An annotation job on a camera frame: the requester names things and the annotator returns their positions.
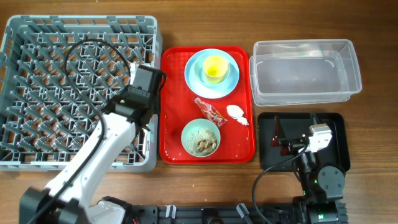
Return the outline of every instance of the clear plastic container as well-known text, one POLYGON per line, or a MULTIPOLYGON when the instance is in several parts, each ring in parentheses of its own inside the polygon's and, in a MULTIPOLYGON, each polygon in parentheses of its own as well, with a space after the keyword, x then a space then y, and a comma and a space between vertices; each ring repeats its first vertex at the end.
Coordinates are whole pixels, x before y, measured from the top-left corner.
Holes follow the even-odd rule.
POLYGON ((258 106, 346 101, 362 90, 350 40, 256 42, 250 82, 258 106))

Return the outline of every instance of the snack wrapper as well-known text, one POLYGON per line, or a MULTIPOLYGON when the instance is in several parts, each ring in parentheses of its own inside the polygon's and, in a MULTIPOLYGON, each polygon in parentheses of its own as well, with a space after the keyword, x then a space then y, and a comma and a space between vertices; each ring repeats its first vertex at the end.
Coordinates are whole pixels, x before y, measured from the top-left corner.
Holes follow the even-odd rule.
POLYGON ((205 115, 208 120, 217 125, 217 127, 221 127, 228 121, 216 110, 213 105, 205 103, 204 101, 199 99, 199 97, 195 99, 195 103, 199 106, 203 115, 205 115))

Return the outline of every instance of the gray dish rack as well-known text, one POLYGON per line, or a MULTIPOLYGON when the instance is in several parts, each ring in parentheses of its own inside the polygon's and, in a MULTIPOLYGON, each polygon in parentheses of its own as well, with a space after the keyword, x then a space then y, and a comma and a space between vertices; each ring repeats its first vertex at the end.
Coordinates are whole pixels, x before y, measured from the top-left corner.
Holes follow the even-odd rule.
MULTIPOLYGON (((13 16, 0 48, 0 170, 62 170, 98 123, 65 83, 68 47, 83 39, 113 44, 133 63, 160 68, 162 36, 152 16, 13 16)), ((101 109, 129 83, 109 47, 89 42, 68 58, 82 94, 101 109)), ((109 171, 148 172, 156 165, 158 117, 126 147, 109 171)))

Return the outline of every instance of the wooden surface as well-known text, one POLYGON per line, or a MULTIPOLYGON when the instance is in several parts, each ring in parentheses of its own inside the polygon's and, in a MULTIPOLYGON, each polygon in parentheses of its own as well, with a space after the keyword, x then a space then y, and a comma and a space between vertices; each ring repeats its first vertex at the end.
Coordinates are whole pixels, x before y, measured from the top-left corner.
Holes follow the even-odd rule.
MULTIPOLYGON (((15 14, 150 14, 164 50, 182 45, 239 45, 258 40, 349 39, 363 90, 345 103, 254 109, 337 112, 346 121, 351 169, 343 201, 351 223, 398 222, 397 1, 0 1, 0 30, 15 14)), ((110 195, 132 204, 214 205, 251 201, 259 155, 236 166, 170 166, 146 174, 107 174, 93 203, 110 195)), ((19 199, 56 172, 0 172, 0 223, 17 223, 19 199)), ((290 202, 302 193, 293 173, 273 173, 258 186, 259 202, 290 202)))

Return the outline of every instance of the bowl of food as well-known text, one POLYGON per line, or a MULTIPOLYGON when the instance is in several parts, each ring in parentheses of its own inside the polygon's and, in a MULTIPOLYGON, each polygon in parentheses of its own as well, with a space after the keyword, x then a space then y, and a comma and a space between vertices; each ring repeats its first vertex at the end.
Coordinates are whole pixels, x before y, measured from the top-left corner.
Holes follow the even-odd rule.
POLYGON ((218 149, 220 142, 220 131, 207 119, 194 119, 182 130, 182 146, 187 153, 196 157, 210 156, 218 149))

